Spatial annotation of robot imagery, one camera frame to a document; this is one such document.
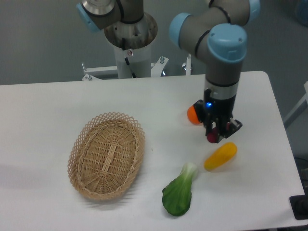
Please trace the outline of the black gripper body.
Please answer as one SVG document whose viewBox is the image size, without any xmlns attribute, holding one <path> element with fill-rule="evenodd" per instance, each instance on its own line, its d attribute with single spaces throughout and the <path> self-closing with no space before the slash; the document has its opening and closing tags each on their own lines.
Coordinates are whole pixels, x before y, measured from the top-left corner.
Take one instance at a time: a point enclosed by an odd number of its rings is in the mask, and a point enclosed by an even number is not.
<svg viewBox="0 0 308 231">
<path fill-rule="evenodd" d="M 220 129 L 227 129 L 227 124 L 232 118 L 236 96 L 221 100 L 213 98 L 211 93 L 210 89 L 204 90 L 204 98 L 194 104 L 197 124 L 203 123 L 208 126 L 215 122 Z"/>
</svg>

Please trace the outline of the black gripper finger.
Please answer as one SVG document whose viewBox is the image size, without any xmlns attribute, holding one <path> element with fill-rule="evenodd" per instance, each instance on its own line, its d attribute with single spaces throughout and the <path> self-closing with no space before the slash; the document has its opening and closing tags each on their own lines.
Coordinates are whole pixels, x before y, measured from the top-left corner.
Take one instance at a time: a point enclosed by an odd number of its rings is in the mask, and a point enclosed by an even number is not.
<svg viewBox="0 0 308 231">
<path fill-rule="evenodd" d="M 218 122 L 216 143 L 219 143 L 223 139 L 227 139 L 228 137 L 236 133 L 242 126 L 242 122 L 232 117 L 230 117 L 229 119 L 222 119 Z"/>
<path fill-rule="evenodd" d="M 214 127 L 216 127 L 216 122 L 213 119 L 213 116 L 210 113 L 208 113 L 206 115 L 206 120 L 205 120 L 205 128 L 206 128 L 205 134 L 206 134 L 206 136 L 212 130 L 212 128 L 214 128 Z"/>
</svg>

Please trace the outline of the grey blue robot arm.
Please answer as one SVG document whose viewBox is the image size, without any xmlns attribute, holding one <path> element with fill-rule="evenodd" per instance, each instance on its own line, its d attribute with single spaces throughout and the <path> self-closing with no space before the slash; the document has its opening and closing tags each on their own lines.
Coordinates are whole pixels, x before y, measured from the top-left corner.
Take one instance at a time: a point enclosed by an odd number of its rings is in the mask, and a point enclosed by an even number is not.
<svg viewBox="0 0 308 231">
<path fill-rule="evenodd" d="M 156 21 L 141 0 L 83 0 L 77 11 L 93 32 L 104 31 L 114 46 L 119 78 L 151 74 L 149 46 L 157 36 Z M 212 0 L 199 16 L 180 13 L 169 26 L 169 38 L 206 65 L 204 96 L 187 111 L 193 124 L 203 124 L 206 137 L 218 143 L 242 124 L 232 111 L 247 51 L 244 25 L 260 12 L 257 0 Z"/>
</svg>

